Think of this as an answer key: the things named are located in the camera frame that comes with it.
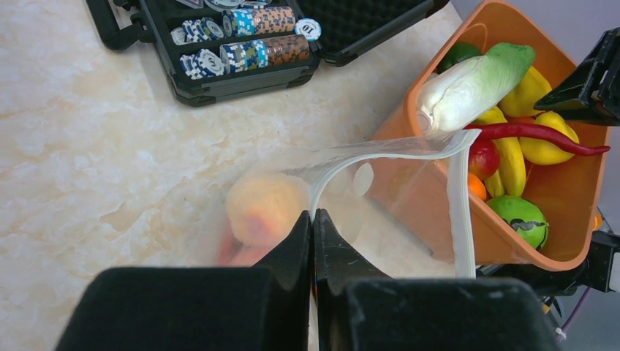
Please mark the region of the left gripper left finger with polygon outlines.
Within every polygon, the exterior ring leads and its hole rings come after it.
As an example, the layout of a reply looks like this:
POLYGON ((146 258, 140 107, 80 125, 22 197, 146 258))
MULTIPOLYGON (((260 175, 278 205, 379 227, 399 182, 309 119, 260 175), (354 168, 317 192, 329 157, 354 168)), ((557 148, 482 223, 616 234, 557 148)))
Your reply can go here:
POLYGON ((57 350, 306 350, 311 217, 250 267, 119 267, 87 286, 57 350))

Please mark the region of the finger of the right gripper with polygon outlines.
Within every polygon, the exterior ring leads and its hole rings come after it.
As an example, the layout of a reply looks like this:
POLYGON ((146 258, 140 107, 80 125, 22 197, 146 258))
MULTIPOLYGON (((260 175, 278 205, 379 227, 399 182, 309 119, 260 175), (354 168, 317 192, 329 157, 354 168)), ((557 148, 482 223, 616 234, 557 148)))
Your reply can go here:
POLYGON ((556 88, 539 99, 567 121, 619 125, 619 28, 604 32, 589 55, 556 88))

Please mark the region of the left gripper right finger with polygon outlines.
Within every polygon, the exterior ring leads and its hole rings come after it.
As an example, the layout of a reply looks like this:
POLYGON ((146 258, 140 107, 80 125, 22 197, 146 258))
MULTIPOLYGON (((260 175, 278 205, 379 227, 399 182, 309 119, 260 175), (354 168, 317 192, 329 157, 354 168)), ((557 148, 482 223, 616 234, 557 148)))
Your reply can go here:
POLYGON ((347 243, 328 212, 313 221, 321 350, 557 350, 517 279, 394 279, 347 243))

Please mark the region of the toy yellow bell pepper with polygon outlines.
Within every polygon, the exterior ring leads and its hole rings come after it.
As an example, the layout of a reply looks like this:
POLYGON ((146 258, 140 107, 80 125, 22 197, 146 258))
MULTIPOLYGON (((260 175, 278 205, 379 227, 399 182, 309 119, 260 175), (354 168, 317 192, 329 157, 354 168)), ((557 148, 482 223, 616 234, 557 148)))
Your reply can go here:
POLYGON ((509 117, 529 117, 540 113, 534 106, 552 90, 548 80, 535 68, 530 67, 521 82, 498 104, 509 117))

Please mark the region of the toy peach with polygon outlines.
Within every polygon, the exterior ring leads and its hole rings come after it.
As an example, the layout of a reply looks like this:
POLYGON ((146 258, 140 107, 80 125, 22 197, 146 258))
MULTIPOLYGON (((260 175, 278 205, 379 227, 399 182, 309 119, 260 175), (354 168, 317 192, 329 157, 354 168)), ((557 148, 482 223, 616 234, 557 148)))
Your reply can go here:
POLYGON ((275 246, 309 204, 309 185, 283 173, 240 178, 225 201, 232 234, 247 246, 275 246))

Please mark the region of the clear zip top bag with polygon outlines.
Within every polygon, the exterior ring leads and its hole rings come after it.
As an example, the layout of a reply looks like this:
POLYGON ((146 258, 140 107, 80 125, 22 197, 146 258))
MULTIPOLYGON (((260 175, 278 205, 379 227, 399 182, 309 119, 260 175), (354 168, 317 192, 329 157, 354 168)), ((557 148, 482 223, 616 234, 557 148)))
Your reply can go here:
POLYGON ((249 266, 298 216, 327 211, 338 234, 392 277, 475 276, 467 186, 477 132, 288 149, 255 161, 223 206, 217 265, 249 266))

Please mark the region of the toy red apple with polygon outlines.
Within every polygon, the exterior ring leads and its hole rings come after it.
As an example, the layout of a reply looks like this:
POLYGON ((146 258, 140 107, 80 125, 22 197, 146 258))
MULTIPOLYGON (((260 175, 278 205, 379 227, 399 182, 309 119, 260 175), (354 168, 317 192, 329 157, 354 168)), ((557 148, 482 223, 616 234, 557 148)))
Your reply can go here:
POLYGON ((491 177, 500 165, 500 154, 495 143, 490 140, 477 140, 469 148, 469 172, 481 181, 491 177))

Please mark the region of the toy watermelon slice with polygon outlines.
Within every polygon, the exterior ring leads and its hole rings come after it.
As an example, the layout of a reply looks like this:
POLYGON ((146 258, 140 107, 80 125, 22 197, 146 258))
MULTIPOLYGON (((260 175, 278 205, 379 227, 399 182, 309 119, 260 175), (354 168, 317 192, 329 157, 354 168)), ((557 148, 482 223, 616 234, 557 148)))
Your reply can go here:
POLYGON ((222 231, 216 266, 249 267, 259 262, 273 247, 247 246, 235 238, 226 222, 222 231))

